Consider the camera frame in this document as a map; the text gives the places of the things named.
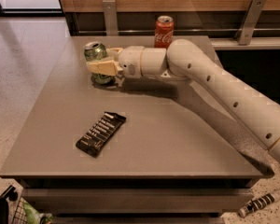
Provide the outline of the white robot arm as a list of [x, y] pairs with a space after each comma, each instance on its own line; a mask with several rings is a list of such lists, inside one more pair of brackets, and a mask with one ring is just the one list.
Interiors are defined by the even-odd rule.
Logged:
[[203, 86], [280, 163], [280, 104], [262, 95], [213, 62], [197, 45], [177, 39], [166, 48], [106, 48], [99, 41], [84, 47], [94, 74], [163, 81], [195, 80]]

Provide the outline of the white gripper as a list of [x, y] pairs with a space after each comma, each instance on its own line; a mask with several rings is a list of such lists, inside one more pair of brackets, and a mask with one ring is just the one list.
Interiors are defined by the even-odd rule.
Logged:
[[114, 77], [123, 71], [123, 75], [127, 78], [140, 78], [142, 76], [140, 64], [143, 50], [143, 46], [130, 46], [126, 49], [110, 48], [106, 52], [113, 60], [86, 62], [86, 65], [94, 74]]

